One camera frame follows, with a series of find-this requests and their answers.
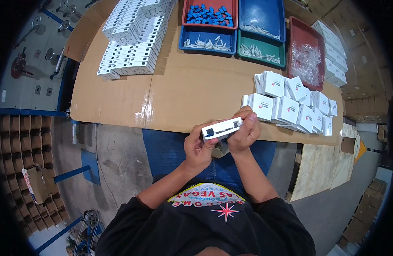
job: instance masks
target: blue jeans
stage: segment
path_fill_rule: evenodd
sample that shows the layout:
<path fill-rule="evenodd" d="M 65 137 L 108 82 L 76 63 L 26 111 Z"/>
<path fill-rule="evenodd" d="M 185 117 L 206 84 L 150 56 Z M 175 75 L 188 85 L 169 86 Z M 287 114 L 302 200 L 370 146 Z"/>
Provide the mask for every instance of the blue jeans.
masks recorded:
<path fill-rule="evenodd" d="M 169 174 L 186 159 L 184 140 L 189 134 L 143 129 L 142 135 L 153 177 Z M 265 175 L 271 167 L 275 148 L 276 142 L 272 141 L 255 141 L 251 145 L 251 152 Z M 212 159 L 208 168 L 197 177 L 220 181 L 239 191 L 245 191 L 231 154 Z"/>

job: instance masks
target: red star graphic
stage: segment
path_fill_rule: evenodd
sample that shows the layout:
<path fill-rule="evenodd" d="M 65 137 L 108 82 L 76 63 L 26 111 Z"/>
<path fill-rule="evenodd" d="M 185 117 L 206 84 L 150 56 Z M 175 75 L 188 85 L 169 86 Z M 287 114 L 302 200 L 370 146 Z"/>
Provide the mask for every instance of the red star graphic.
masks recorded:
<path fill-rule="evenodd" d="M 224 208 L 222 205 L 219 205 L 219 206 L 222 208 L 222 210 L 211 210 L 211 211 L 221 212 L 221 214 L 218 216 L 218 218 L 221 217 L 222 215 L 225 215 L 225 224 L 226 224 L 226 221 L 228 220 L 228 215 L 231 216 L 232 218 L 235 218 L 232 215 L 232 213 L 233 212 L 240 212 L 240 211 L 231 210 L 232 207 L 235 206 L 235 204 L 233 206 L 231 206 L 230 208 L 228 208 L 228 203 L 226 203 L 226 208 Z"/>

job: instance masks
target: hand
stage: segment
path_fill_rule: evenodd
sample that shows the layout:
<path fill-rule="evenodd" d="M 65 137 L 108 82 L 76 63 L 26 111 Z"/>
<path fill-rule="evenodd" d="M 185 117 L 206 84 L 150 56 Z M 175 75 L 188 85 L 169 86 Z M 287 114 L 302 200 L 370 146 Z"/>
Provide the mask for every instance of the hand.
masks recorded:
<path fill-rule="evenodd" d="M 232 155 L 249 151 L 249 147 L 261 135 L 258 116 L 250 106 L 241 108 L 232 118 L 240 117 L 244 122 L 240 129 L 228 137 L 228 147 Z"/>
<path fill-rule="evenodd" d="M 203 143 L 201 139 L 201 129 L 220 121 L 214 121 L 202 125 L 194 126 L 191 134 L 185 138 L 184 150 L 187 159 L 183 162 L 185 169 L 190 171 L 193 177 L 200 174 L 205 168 L 209 166 L 212 160 L 212 149 L 218 143 L 218 139 L 212 139 Z"/>

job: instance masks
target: red plastic tray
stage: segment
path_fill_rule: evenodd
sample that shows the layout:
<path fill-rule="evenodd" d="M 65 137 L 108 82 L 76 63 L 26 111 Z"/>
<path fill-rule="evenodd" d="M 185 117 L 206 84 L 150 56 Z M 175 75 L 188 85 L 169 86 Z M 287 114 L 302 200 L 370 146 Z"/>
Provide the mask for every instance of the red plastic tray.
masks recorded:
<path fill-rule="evenodd" d="M 222 6 L 226 7 L 228 13 L 232 14 L 233 19 L 233 27 L 220 26 L 220 25 L 210 25 L 210 24 L 189 24 L 187 23 L 187 13 L 190 10 L 191 5 L 199 5 L 205 4 L 205 7 L 208 9 L 212 6 L 215 12 L 218 11 Z M 184 26 L 197 26 L 197 27 L 212 27 L 212 28 L 223 28 L 223 29 L 237 29 L 238 28 L 238 10 L 239 10 L 239 1 L 238 0 L 185 0 L 184 10 L 182 12 L 182 25 Z"/>
<path fill-rule="evenodd" d="M 325 69 L 325 51 L 324 51 L 324 39 L 321 34 L 314 30 L 311 26 L 302 22 L 301 20 L 291 16 L 289 18 L 289 53 L 287 57 L 287 76 L 293 78 L 290 74 L 290 66 L 292 64 L 292 44 L 293 41 L 296 45 L 310 44 L 312 47 L 318 46 L 320 51 L 321 63 L 319 64 L 319 75 L 324 78 Z M 303 82 L 303 85 L 310 90 L 323 90 L 323 82 L 319 83 L 319 86 L 312 86 L 308 83 Z"/>

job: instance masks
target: green plastic tray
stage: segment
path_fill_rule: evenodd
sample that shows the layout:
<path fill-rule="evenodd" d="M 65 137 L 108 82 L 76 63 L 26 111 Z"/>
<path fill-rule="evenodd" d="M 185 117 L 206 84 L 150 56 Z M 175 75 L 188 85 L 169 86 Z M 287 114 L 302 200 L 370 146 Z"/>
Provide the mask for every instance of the green plastic tray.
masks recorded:
<path fill-rule="evenodd" d="M 245 46 L 248 47 L 253 44 L 257 46 L 258 49 L 261 50 L 262 54 L 271 54 L 275 56 L 279 54 L 279 58 L 281 59 L 281 64 L 267 61 L 265 59 L 242 55 L 240 52 L 241 44 L 244 44 Z M 275 40 L 267 40 L 266 38 L 256 38 L 254 34 L 248 32 L 242 32 L 241 35 L 241 30 L 239 29 L 238 29 L 238 55 L 244 61 L 255 62 L 273 68 L 284 68 L 286 66 L 285 43 L 280 43 Z"/>

